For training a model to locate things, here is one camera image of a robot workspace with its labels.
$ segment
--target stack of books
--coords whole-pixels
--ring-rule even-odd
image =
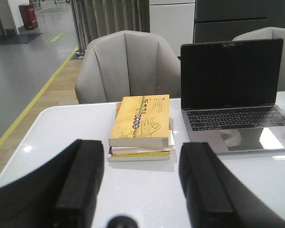
[[[116,107],[108,161],[167,160],[175,149],[169,95],[126,96]]]

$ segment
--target laptop screen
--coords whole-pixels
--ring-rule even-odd
[[[182,45],[181,108],[274,104],[282,48],[282,39]]]

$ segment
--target red fire extinguisher box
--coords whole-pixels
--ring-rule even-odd
[[[23,3],[19,5],[19,10],[20,10],[20,14],[21,14],[25,29],[29,30],[29,29],[34,29],[38,27],[33,4]]]

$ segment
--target gray chair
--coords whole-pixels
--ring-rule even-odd
[[[255,31],[244,33],[235,37],[233,40],[250,40],[250,39],[265,39],[265,38],[282,38],[283,52],[280,66],[280,75],[278,82],[278,91],[285,91],[285,28],[267,27]]]
[[[75,91],[81,104],[135,95],[180,97],[180,79],[180,61],[163,37],[120,31],[88,45]]]

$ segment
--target cabinet door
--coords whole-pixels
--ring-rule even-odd
[[[266,0],[197,0],[196,22],[257,19],[268,16]]]
[[[193,42],[194,3],[150,5],[150,32],[163,36],[177,56]]]
[[[267,20],[196,23],[194,43],[232,40],[246,32],[266,27]]]

